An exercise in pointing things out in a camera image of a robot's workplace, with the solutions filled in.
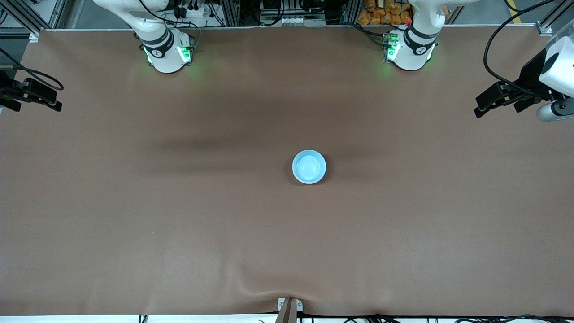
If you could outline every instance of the brown tabletop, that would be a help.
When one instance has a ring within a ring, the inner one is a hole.
[[[477,120],[491,28],[420,71],[356,30],[207,31],[163,75],[130,32],[42,32],[63,111],[0,116],[0,314],[574,316],[574,124]],[[494,70],[544,47],[508,28]],[[328,162],[297,184],[294,155]]]

